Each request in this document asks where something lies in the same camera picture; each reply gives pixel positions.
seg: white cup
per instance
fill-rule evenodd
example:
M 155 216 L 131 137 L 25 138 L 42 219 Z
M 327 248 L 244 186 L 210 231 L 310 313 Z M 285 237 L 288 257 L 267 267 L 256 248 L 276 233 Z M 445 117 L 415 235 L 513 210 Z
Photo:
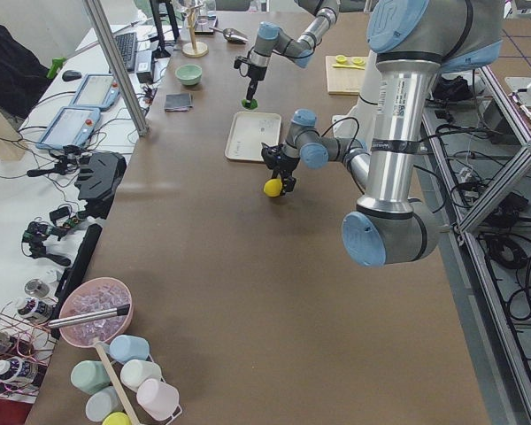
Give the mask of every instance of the white cup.
M 157 379 L 145 380 L 135 396 L 143 410 L 156 421 L 173 421 L 182 412 L 177 389 Z
M 133 392 L 137 392 L 146 379 L 161 380 L 161 367 L 152 361 L 129 360 L 120 372 L 120 380 Z
M 123 410 L 114 387 L 106 387 L 88 399 L 85 414 L 90 421 L 102 422 L 110 413 Z

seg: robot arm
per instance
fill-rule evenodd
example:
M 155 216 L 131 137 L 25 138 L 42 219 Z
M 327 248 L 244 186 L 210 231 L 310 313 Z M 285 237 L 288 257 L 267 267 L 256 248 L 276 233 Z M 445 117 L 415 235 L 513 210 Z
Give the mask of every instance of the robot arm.
M 503 0 L 380 0 L 367 33 L 381 73 L 370 145 L 354 137 L 320 137 L 314 113 L 300 110 L 275 155 L 262 151 L 274 176 L 276 167 L 290 163 L 295 169 L 300 158 L 312 168 L 329 160 L 346 166 L 364 192 L 342 224 L 346 250 L 360 265 L 415 261 L 436 247 L 433 214 L 409 198 L 425 99 L 437 74 L 474 69 L 497 58 L 503 7 Z M 291 171 L 279 173 L 280 194 L 295 185 L 283 181 Z
M 258 29 L 256 43 L 248 56 L 236 58 L 234 68 L 240 69 L 242 64 L 246 64 L 248 66 L 246 76 L 250 77 L 246 97 L 242 100 L 244 108 L 256 109 L 258 107 L 254 95 L 258 82 L 266 77 L 270 57 L 274 52 L 305 68 L 322 36 L 336 23 L 338 18 L 336 0 L 298 0 L 298 4 L 313 14 L 315 19 L 297 40 L 289 37 L 277 25 L 262 22 Z

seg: keyboard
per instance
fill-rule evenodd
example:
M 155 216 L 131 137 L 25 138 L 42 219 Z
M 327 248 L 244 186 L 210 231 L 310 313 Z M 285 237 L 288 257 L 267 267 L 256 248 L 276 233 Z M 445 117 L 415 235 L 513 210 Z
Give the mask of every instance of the keyboard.
M 114 36 L 116 46 L 124 60 L 124 66 L 129 73 L 135 70 L 135 45 L 137 37 L 135 33 L 125 33 Z

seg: white wall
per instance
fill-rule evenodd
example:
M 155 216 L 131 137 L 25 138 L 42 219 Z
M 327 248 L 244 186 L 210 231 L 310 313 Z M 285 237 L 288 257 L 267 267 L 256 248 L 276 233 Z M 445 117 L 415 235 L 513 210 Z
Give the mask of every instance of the white wall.
M 112 24 L 136 20 L 133 0 L 102 0 Z M 0 0 L 0 24 L 49 67 L 72 53 L 91 28 L 82 0 Z

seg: green bowl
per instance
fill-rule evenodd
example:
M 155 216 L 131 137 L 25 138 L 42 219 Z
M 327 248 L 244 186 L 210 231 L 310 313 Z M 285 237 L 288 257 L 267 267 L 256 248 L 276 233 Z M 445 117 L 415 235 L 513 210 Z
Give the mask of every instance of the green bowl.
M 175 76 L 184 86 L 194 86 L 201 81 L 203 68 L 199 65 L 186 64 L 181 65 L 175 70 Z

